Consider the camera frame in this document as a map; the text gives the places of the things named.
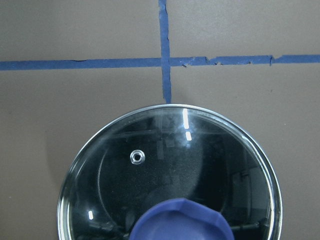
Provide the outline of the glass lid with purple knob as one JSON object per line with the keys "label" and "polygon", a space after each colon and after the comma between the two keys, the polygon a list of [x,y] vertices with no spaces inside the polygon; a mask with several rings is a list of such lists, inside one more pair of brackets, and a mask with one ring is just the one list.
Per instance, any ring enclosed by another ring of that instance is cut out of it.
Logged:
{"label": "glass lid with purple knob", "polygon": [[129,112],[82,147],[61,187],[61,240],[128,240],[152,207],[188,199],[222,215],[236,240],[278,240],[283,206],[260,145],[226,117],[163,104]]}

